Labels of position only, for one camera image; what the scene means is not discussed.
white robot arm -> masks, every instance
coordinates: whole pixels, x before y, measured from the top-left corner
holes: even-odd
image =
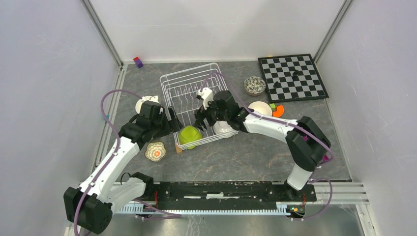
[[[263,134],[286,143],[295,165],[285,184],[296,191],[304,187],[327,151],[294,127],[301,126],[330,147],[330,141],[309,117],[300,120],[280,119],[253,110],[248,112],[235,102],[227,90],[213,96],[212,90],[203,88],[198,91],[197,98],[203,100],[203,106],[195,114],[195,127],[202,130],[207,128],[204,120],[207,120],[210,126],[217,121],[227,121],[235,130]]]
[[[195,127],[204,129],[205,120],[210,126],[217,121],[226,121],[233,129],[246,133],[258,133],[286,143],[293,156],[294,168],[284,182],[285,194],[291,199],[294,191],[301,190],[317,165],[322,160],[326,150],[312,139],[305,139],[305,134],[294,129],[301,126],[330,147],[330,142],[308,117],[300,120],[280,119],[263,116],[257,112],[248,112],[240,107],[229,91],[221,91],[213,95],[209,88],[198,92],[197,98],[203,100],[203,106],[195,113]],[[74,222],[76,207],[81,196],[87,191],[82,202],[78,217],[78,225],[95,234],[103,232],[114,213],[129,201],[153,194],[149,186],[153,178],[141,173],[135,173],[122,186],[112,190],[117,177],[124,167],[152,138],[166,136],[178,132],[182,124],[178,121],[173,108],[168,108],[171,120],[168,120],[165,109],[157,102],[157,97],[143,97],[136,105],[138,112],[119,132],[120,147],[116,150],[116,142],[110,152],[102,160],[96,170],[77,189],[69,187],[64,193],[67,219]],[[98,179],[93,179],[103,168],[112,155],[115,155],[106,166]]]
[[[137,103],[136,111],[138,114],[120,129],[118,150],[115,142],[95,171],[77,189],[69,187],[64,193],[65,211],[71,222],[74,222],[81,196],[86,194],[78,214],[78,225],[95,234],[106,229],[113,214],[121,207],[146,195],[147,185],[153,184],[153,178],[135,173],[125,184],[112,190],[124,167],[152,138],[163,137],[182,128],[172,107],[168,108],[171,120],[167,119],[165,109],[157,102],[156,96],[143,97]],[[113,159],[106,165],[112,155]],[[93,181],[100,170],[101,174]]]

white backdrop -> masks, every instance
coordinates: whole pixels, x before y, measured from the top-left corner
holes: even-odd
[[[381,236],[416,235],[416,1],[354,1],[318,63]]]
[[[0,235],[61,236],[118,66],[80,1],[2,1],[0,32]]]
[[[92,0],[124,61],[314,55],[343,0]]]

dish rack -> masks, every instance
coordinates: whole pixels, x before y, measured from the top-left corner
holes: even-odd
[[[166,106],[172,106],[175,109],[178,119],[184,127],[193,125],[195,122],[194,113],[203,104],[201,100],[197,99],[197,91],[202,88],[204,80],[207,77],[209,77],[207,86],[213,91],[213,95],[219,91],[227,90],[224,79],[218,74],[211,74],[213,72],[221,74],[217,63],[210,63],[166,74],[159,79]],[[185,150],[191,146],[207,144],[238,133],[236,130],[231,130],[221,134],[215,134],[213,127],[210,127],[206,121],[205,124],[207,130],[200,131],[203,136],[202,139],[181,145],[179,143],[179,132],[176,132],[174,133],[175,144],[182,150]]]

gray table surface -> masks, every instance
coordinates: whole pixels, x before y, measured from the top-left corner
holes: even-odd
[[[160,103],[165,105],[159,78],[168,73],[192,68],[207,63],[156,63],[145,64],[138,69],[129,65],[124,79],[123,89],[141,96],[158,95]],[[243,80],[249,76],[261,76],[257,61],[219,62],[227,86],[235,90],[249,105],[254,101],[268,103],[266,94],[257,97],[244,91]],[[122,94],[120,97],[115,127],[120,129],[133,115],[137,98]],[[349,179],[346,162],[342,156],[325,100],[283,102],[285,113],[282,118],[300,119],[311,117],[331,142],[336,158],[318,169],[314,176],[332,180]],[[109,148],[115,137],[111,137]],[[225,181],[225,180],[285,180],[290,174],[294,162],[287,145],[259,134],[237,135],[208,144],[197,146],[177,154],[173,135],[165,136],[162,141],[167,155],[159,162],[145,158],[143,148],[126,166],[123,172],[141,172],[155,181]]]

chessboard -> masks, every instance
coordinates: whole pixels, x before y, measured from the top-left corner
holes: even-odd
[[[328,98],[310,54],[258,58],[270,103]]]

